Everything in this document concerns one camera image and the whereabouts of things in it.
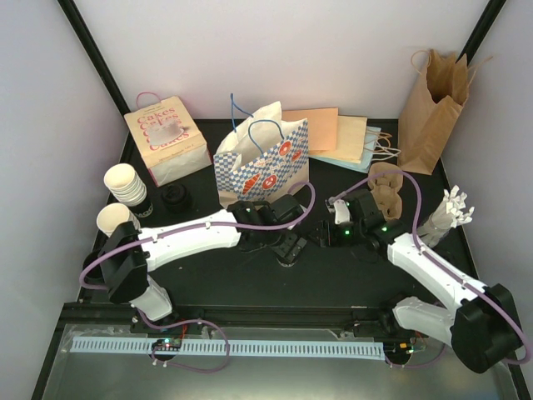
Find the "blue checkered paper bag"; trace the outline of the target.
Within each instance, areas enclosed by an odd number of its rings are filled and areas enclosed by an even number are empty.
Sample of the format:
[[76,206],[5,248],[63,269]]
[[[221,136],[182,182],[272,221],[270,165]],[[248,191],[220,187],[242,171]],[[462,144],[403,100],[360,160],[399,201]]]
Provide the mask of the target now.
[[[231,105],[232,111],[242,111],[234,101]],[[284,121],[279,101],[242,113],[247,118],[232,120],[232,130],[213,156],[224,208],[237,201],[273,202],[309,180],[308,121]]]

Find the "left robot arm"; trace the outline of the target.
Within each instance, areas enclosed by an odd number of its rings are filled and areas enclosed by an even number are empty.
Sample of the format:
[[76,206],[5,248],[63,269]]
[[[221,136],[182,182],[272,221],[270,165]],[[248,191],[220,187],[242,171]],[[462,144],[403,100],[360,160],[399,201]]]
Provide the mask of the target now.
[[161,333],[172,331],[179,313],[151,272],[198,253],[219,248],[270,248],[285,264],[305,245],[292,231],[306,209],[290,194],[274,202],[238,201],[207,217],[166,227],[137,228],[122,222],[99,253],[108,299],[139,309]]

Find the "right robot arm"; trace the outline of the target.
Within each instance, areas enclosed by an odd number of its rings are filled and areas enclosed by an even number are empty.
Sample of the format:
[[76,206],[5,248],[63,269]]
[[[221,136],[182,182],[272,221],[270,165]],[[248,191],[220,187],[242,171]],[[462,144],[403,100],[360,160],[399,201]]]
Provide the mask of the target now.
[[326,200],[330,218],[316,230],[323,247],[364,244],[412,276],[437,300],[415,296],[399,300],[378,316],[389,336],[418,331],[451,347],[471,371],[483,373],[527,348],[516,305],[509,290],[492,287],[463,273],[423,245],[406,225],[386,220],[367,189]]

